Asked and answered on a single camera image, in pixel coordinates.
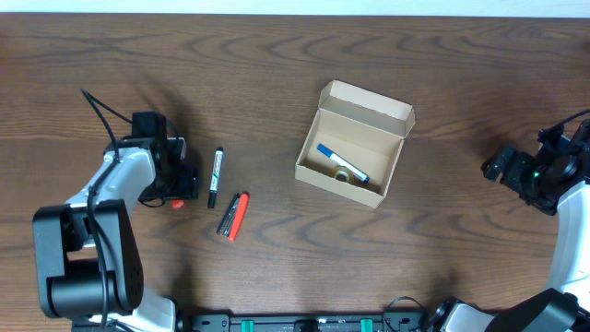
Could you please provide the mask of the red utility knife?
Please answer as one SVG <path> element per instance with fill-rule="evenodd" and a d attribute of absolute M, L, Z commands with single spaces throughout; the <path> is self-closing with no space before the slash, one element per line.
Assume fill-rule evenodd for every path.
<path fill-rule="evenodd" d="M 181 199 L 172 200 L 171 206 L 175 209 L 182 208 L 184 206 L 184 201 Z"/>

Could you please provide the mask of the black cap whiteboard marker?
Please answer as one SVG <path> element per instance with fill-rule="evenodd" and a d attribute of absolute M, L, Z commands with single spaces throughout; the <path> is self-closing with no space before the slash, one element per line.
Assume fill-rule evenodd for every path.
<path fill-rule="evenodd" d="M 221 174 L 221 167 L 224 158 L 224 149 L 218 147 L 215 151 L 214 163 L 211 174 L 211 181 L 209 186 L 207 207 L 212 209 L 215 207 L 216 199 L 218 195 L 219 178 Z"/>

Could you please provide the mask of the blue cap whiteboard marker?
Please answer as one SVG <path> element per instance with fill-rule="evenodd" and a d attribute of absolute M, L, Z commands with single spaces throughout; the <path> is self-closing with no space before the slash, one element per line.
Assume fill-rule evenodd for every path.
<path fill-rule="evenodd" d="M 367 184 L 370 181 L 370 176 L 366 172 L 363 172 L 324 144 L 318 144 L 317 150 L 325 155 L 328 159 L 333 161 L 336 166 L 345 166 L 349 168 L 354 173 L 355 180 L 360 180 L 363 184 Z"/>

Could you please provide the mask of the brown cardboard box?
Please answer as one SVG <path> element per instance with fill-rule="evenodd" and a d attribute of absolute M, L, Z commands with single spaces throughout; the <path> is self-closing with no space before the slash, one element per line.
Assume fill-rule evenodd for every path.
<path fill-rule="evenodd" d="M 317 112 L 295 161 L 295 178 L 371 208 L 386 198 L 396 164 L 416 122 L 403 101 L 333 80 L 321 91 Z M 324 144 L 366 172 L 370 181 L 334 179 L 336 164 L 317 150 Z"/>

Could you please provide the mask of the yellow tape roll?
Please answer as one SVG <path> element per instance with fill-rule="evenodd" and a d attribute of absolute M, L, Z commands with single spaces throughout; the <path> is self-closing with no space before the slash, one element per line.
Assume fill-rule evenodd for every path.
<path fill-rule="evenodd" d="M 345 166 L 336 166 L 331 171 L 331 175 L 334 179 L 343 183 L 354 184 L 355 181 L 354 173 Z"/>

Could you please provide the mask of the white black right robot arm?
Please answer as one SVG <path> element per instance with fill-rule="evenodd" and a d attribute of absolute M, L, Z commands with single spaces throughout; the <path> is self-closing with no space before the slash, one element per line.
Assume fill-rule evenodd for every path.
<path fill-rule="evenodd" d="M 572 137 L 564 123 L 539 131 L 537 154 L 512 146 L 484 161 L 486 179 L 513 190 L 528 206 L 559 219 L 545 289 L 502 311 L 487 314 L 461 302 L 441 304 L 433 331 L 586 331 L 589 328 L 589 122 Z"/>

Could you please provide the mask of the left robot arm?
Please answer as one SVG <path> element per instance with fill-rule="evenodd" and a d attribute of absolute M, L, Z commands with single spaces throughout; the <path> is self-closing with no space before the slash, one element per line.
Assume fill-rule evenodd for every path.
<path fill-rule="evenodd" d="M 130 217 L 135 206 L 197 197 L 181 137 L 130 136 L 109 145 L 87 185 L 33 216 L 38 294 L 74 331 L 182 331 L 177 304 L 144 283 Z"/>

